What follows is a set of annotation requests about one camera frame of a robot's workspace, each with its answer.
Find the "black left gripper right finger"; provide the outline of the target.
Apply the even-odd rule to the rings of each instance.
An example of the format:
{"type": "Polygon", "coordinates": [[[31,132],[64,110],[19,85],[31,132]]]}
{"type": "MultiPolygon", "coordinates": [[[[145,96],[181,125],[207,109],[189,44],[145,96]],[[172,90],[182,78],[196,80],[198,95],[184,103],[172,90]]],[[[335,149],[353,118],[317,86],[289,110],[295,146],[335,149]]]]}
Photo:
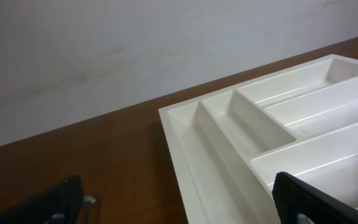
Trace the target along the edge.
{"type": "Polygon", "coordinates": [[[287,172],[276,174],[272,196],[282,224],[358,224],[358,210],[287,172]]]}

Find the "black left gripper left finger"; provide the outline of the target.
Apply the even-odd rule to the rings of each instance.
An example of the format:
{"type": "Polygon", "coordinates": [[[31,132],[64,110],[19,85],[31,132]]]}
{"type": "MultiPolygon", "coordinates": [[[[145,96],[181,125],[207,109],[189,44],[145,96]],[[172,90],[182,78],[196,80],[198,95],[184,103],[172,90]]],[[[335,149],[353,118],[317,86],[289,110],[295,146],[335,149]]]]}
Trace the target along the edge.
{"type": "Polygon", "coordinates": [[[41,193],[0,213],[0,224],[75,224],[85,193],[78,175],[70,175],[41,193]]]}

